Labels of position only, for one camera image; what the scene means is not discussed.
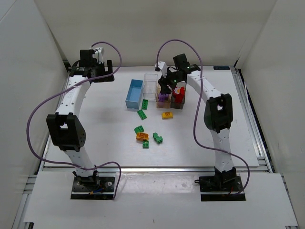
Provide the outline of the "yellow lego brick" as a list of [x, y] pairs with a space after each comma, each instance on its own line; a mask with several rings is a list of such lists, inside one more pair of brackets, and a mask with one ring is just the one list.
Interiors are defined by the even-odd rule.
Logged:
[[162, 119], [173, 119], [173, 113], [172, 112], [163, 112], [162, 113]]

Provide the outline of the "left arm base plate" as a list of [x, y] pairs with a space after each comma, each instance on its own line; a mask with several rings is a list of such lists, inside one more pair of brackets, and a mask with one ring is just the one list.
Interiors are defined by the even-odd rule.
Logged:
[[115, 173], [101, 173], [97, 171], [89, 177], [81, 177], [73, 172], [74, 179], [70, 199], [74, 200], [114, 200]]

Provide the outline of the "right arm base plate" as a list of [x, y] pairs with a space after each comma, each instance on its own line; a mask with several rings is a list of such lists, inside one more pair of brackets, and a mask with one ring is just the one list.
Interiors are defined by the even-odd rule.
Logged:
[[237, 194], [243, 188], [240, 176], [224, 186], [217, 185], [214, 176], [201, 176], [194, 182], [200, 187], [202, 202], [246, 201], [243, 191]]

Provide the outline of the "purple paw print lego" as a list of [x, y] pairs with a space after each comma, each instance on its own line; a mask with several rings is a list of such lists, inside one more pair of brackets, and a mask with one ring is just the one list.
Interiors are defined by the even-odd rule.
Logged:
[[163, 96], [158, 97], [158, 102], [164, 102], [164, 101], [165, 101], [165, 98]]

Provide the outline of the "clear plastic container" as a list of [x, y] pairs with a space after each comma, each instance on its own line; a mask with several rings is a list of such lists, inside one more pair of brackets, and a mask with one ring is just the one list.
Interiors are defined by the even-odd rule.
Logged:
[[149, 102], [154, 102], [157, 93], [157, 74], [144, 75], [144, 88], [143, 88], [143, 98]]

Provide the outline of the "green lego brick bottom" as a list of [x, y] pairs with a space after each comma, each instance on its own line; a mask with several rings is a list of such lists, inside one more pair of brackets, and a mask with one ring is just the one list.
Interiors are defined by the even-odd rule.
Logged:
[[148, 149], [149, 148], [149, 141], [143, 141], [142, 142], [142, 147], [143, 147], [143, 149]]

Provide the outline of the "blue label sticker right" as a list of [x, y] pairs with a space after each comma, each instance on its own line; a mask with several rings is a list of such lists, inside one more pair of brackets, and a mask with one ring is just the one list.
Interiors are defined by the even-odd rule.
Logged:
[[229, 66], [214, 66], [214, 70], [222, 71], [222, 70], [230, 70]]

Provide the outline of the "purple lego brick with studs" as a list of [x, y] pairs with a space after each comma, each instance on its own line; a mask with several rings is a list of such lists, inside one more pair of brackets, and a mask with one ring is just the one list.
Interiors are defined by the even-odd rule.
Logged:
[[165, 101], [168, 100], [168, 96], [169, 96], [168, 94], [159, 94], [158, 95], [158, 97], [161, 97], [161, 96], [163, 96], [165, 98]]

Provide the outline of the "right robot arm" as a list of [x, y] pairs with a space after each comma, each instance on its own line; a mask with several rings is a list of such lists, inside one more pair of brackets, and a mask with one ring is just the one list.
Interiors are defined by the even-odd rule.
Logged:
[[165, 62], [156, 62], [155, 69], [162, 73], [158, 80], [161, 93], [168, 94], [178, 83], [185, 82], [199, 94], [199, 102], [205, 103], [203, 121], [213, 138], [213, 147], [210, 149], [215, 151], [215, 179], [221, 184], [229, 183], [236, 178], [229, 140], [233, 121], [232, 97], [221, 93], [209, 83], [203, 77], [202, 68], [196, 64], [191, 65], [184, 53], [175, 56], [173, 60], [174, 71]]

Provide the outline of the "orange transparent lego brick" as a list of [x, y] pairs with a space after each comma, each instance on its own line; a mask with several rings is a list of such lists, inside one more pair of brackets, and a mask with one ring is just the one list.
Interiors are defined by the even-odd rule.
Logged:
[[136, 140], [137, 141], [141, 141], [141, 142], [149, 141], [149, 135], [147, 133], [145, 133], [145, 132], [138, 132], [136, 134]]

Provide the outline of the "red long lego brick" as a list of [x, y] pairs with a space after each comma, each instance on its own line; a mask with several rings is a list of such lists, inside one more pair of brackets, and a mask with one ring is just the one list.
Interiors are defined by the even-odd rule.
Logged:
[[178, 103], [178, 104], [181, 104], [182, 102], [183, 102], [183, 99], [181, 98], [181, 97], [179, 97], [179, 95], [177, 95], [176, 97], [175, 97], [175, 103]]

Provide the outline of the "aluminium frame rail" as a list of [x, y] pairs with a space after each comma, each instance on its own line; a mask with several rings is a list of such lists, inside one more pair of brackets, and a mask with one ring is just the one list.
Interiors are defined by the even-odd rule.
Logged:
[[[260, 164], [258, 167], [250, 167], [250, 172], [270, 172], [266, 164]], [[75, 169], [72, 167], [44, 167], [41, 171], [44, 172], [72, 172]], [[118, 167], [102, 167], [99, 172], [119, 172]], [[199, 172], [212, 173], [212, 167], [122, 167], [123, 173], [152, 173], [152, 172]], [[238, 167], [237, 172], [247, 172], [246, 167]]]

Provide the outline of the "red curved lego brick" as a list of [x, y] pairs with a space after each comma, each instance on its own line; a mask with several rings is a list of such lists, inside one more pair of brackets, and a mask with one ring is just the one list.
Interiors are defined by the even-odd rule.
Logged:
[[185, 87], [181, 87], [179, 90], [179, 97], [183, 99], [184, 96], [185, 96]]

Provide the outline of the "red lego brick with sticker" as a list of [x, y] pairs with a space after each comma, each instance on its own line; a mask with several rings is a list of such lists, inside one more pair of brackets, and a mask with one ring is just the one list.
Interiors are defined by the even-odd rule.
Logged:
[[173, 89], [173, 96], [176, 97], [179, 94], [180, 94], [180, 87], [175, 87]]

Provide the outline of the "amber transparent plastic container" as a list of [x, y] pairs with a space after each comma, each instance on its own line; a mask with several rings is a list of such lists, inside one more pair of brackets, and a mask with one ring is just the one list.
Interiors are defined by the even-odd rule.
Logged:
[[170, 102], [171, 102], [171, 94], [168, 94], [168, 100], [164, 102], [158, 102], [158, 95], [160, 94], [161, 87], [157, 83], [157, 93], [156, 93], [156, 107], [157, 108], [170, 108]]

